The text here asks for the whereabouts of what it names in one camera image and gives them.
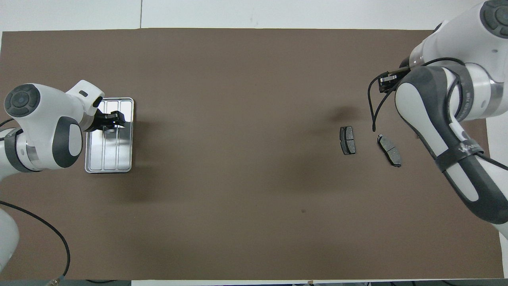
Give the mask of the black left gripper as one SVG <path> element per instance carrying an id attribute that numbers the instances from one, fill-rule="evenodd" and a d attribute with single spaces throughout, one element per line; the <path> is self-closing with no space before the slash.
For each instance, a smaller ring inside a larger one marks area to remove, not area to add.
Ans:
<path id="1" fill-rule="evenodd" d="M 118 128 L 125 128 L 125 116 L 122 112 L 103 113 L 100 109 L 96 109 L 91 122 L 87 127 L 83 127 L 84 132 L 93 132 L 96 130 L 110 131 Z"/>

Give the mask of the dark grey curved brake pad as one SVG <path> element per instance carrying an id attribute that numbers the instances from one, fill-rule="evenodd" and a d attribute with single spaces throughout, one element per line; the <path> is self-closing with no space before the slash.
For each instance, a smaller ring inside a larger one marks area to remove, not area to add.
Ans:
<path id="1" fill-rule="evenodd" d="M 401 154 L 390 138 L 388 138 L 385 135 L 379 134 L 377 138 L 377 144 L 385 154 L 390 165 L 392 165 L 393 167 L 402 166 Z"/>

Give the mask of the dark grey rectangular brake pad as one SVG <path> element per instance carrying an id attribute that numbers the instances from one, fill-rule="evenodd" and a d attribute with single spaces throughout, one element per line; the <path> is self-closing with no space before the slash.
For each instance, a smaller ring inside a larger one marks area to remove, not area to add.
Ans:
<path id="1" fill-rule="evenodd" d="M 356 154 L 356 146 L 354 143 L 354 133 L 352 126 L 343 126 L 340 129 L 339 138 L 341 140 L 341 150 L 345 155 Z"/>

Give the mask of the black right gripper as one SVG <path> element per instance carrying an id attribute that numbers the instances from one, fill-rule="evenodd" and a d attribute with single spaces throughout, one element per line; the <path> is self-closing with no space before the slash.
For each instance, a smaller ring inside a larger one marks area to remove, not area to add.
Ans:
<path id="1" fill-rule="evenodd" d="M 403 79 L 409 72 L 411 67 L 399 67 L 399 69 L 391 73 L 383 73 L 379 77 L 379 92 L 388 93 L 395 91 L 398 81 Z"/>

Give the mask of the silver metal tray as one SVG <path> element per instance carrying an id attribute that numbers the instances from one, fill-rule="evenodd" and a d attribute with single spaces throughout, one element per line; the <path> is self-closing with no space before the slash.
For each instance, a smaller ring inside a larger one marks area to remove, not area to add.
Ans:
<path id="1" fill-rule="evenodd" d="M 125 123 L 87 133 L 84 170 L 92 174 L 129 172 L 133 159 L 134 100 L 129 97 L 105 98 L 98 109 L 107 114 L 121 112 Z"/>

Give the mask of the brown table mat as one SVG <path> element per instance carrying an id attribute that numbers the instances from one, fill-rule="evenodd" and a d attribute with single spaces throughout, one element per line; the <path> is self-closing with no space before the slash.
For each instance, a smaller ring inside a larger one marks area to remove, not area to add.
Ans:
<path id="1" fill-rule="evenodd" d="M 133 167 L 15 174 L 68 279 L 501 278 L 498 232 L 466 208 L 391 97 L 367 87 L 430 31 L 136 29 L 3 33 L 0 100 L 81 79 L 135 101 Z M 352 126 L 356 154 L 339 138 Z M 393 167 L 377 144 L 396 145 Z"/>

